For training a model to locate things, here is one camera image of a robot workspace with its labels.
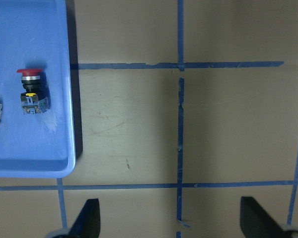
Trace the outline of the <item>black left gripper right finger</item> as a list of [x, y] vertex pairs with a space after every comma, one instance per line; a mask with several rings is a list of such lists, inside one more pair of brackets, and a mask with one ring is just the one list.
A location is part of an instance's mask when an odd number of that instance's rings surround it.
[[298, 238], [298, 229], [279, 225], [251, 196], [240, 199], [240, 229], [246, 238]]

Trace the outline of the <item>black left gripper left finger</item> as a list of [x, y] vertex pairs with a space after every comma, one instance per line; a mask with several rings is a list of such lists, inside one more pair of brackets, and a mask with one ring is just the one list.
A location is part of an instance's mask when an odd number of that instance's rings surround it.
[[52, 231], [47, 238], [98, 238], [100, 235], [99, 199], [86, 200], [70, 228]]

